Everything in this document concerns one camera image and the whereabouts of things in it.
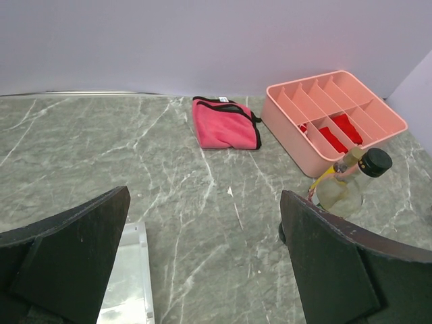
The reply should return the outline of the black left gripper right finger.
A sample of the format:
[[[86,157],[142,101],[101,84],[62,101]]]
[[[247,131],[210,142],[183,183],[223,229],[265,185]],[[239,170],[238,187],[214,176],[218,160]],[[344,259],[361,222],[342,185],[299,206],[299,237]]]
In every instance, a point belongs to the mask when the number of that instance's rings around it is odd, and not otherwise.
[[[431,251],[390,240],[283,190],[288,247],[307,323],[430,323]]]

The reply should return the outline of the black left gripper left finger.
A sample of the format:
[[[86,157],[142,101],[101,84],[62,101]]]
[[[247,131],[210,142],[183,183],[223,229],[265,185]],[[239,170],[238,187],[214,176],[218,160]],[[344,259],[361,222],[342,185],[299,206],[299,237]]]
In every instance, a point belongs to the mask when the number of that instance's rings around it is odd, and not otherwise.
[[[129,206],[118,186],[1,232],[1,322],[96,323]]]

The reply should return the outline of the white plastic divided tray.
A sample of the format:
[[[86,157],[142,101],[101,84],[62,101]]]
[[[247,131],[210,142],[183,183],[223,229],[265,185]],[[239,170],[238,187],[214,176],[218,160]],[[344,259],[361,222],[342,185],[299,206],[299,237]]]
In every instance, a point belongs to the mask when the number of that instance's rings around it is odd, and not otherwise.
[[[142,221],[124,226],[97,323],[155,324],[148,240]]]

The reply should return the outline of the dark soy sauce bottle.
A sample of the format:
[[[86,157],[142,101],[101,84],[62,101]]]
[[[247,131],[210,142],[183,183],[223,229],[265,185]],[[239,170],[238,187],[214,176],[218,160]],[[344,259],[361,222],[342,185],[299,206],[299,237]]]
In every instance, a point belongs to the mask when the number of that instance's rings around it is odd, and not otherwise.
[[[393,165],[392,158],[380,148],[370,148],[343,173],[329,173],[309,190],[308,200],[315,206],[347,218],[362,206],[363,192]]]

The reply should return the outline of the yellow label sauce bottle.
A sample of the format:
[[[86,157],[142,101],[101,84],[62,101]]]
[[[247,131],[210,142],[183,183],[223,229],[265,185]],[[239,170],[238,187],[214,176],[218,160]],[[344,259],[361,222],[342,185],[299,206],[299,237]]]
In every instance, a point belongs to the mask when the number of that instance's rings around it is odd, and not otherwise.
[[[349,168],[353,167],[358,160],[364,155],[365,151],[362,148],[354,147],[351,148],[339,161],[336,161],[331,167],[327,169],[321,176],[319,176],[308,189],[308,193],[311,193],[318,183],[326,176],[333,173],[344,173]]]

